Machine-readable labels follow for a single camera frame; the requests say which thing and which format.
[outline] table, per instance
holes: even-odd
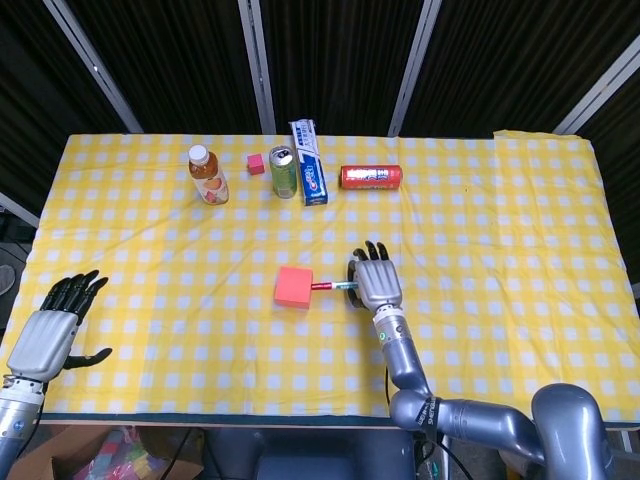
[[[194,143],[221,160],[224,206],[198,197]],[[0,357],[52,283],[93,268],[110,280],[72,353],[114,352],[54,380],[45,418],[388,424],[371,315],[342,292],[315,292],[309,311],[272,302],[279,266],[339,280],[371,239],[397,266],[438,395],[530,414],[539,387],[565,381],[589,389],[606,421],[640,420],[637,311],[589,142],[498,132],[318,143],[329,204],[304,207],[277,198],[269,172],[245,170],[247,155],[266,160],[287,136],[69,138]],[[402,188],[339,190],[339,166],[355,163],[402,165]]]

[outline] toothpaste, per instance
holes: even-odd
[[[326,204],[329,197],[322,172],[313,120],[291,122],[291,131],[298,154],[298,169],[300,170],[304,204],[306,206]]]

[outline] robotic hand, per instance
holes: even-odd
[[[98,273],[94,270],[56,283],[40,310],[27,320],[9,356],[11,375],[5,375],[0,390],[0,479],[8,475],[31,439],[49,381],[62,369],[89,367],[111,354],[105,348],[93,356],[69,355],[93,298],[108,281],[104,277],[93,282]]]
[[[422,431],[433,442],[438,434],[485,445],[546,465],[547,479],[605,479],[611,474],[612,456],[604,423],[595,399],[575,385],[553,384],[540,389],[532,400],[535,424],[522,412],[506,405],[473,400],[445,400],[434,396],[401,308],[402,290],[387,249],[366,242],[369,255],[357,248],[347,269],[358,294],[348,290],[355,307],[374,313],[378,340],[396,387],[391,418],[396,425]]]

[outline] cardboard box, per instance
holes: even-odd
[[[28,455],[18,460],[9,472],[9,480],[59,480],[68,478],[73,473],[93,460],[100,450],[102,442],[109,432],[115,428],[113,425],[72,425],[64,429],[56,428],[52,433],[54,437],[46,441]],[[140,427],[139,430],[155,431],[158,427]],[[184,428],[171,428],[172,434],[184,436]],[[158,445],[162,444],[163,438],[167,438],[167,431],[160,431],[157,434],[140,432],[145,449],[150,452],[145,443],[145,438],[154,437],[154,448],[158,450]],[[173,456],[175,449],[169,453],[165,446],[167,456]],[[202,452],[194,454],[193,448],[183,448],[183,452],[178,457],[171,473],[167,477],[170,480],[190,480],[195,478],[202,471]],[[163,472],[152,475],[144,480],[157,480]]]
[[[304,204],[306,206],[324,205],[329,201],[329,195],[324,181],[313,120],[303,119],[291,122],[291,132],[298,154]]]

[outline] bottle label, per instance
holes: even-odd
[[[218,173],[213,177],[194,178],[193,181],[206,203],[220,205],[229,200],[229,189],[222,169],[218,169]]]

